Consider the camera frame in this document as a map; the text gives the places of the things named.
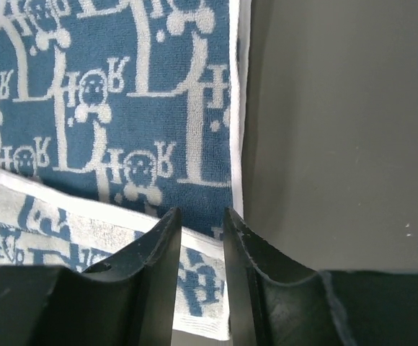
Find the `dark foreground object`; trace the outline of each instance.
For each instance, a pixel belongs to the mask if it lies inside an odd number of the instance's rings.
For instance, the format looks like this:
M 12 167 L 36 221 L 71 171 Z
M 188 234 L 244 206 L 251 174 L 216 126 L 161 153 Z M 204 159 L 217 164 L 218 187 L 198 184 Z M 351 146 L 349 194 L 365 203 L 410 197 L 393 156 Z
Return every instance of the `dark foreground object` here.
M 418 345 L 418 274 L 315 272 L 231 209 L 223 245 L 234 346 Z
M 0 346 L 170 345 L 181 230 L 173 209 L 83 273 L 0 267 Z

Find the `gray wall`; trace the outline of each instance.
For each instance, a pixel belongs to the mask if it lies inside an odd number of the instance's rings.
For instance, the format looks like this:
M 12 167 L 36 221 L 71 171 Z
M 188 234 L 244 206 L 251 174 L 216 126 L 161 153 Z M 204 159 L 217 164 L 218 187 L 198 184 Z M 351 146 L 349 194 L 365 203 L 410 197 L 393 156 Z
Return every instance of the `gray wall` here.
M 313 268 L 418 269 L 418 1 L 254 4 L 246 219 Z

